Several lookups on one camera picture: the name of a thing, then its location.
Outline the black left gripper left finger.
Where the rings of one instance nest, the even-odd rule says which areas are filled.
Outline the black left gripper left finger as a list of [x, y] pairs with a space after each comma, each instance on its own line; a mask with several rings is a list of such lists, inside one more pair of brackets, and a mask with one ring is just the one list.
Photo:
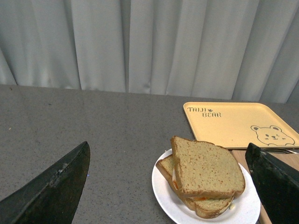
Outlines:
[[82, 142], [40, 175], [0, 202], [2, 224], [70, 224], [90, 165]]

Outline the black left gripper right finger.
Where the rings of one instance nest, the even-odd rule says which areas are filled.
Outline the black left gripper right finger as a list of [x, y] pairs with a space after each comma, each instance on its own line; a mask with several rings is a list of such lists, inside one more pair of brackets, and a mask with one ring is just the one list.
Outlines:
[[254, 186], [273, 224], [299, 222], [299, 171], [249, 143], [246, 163]]

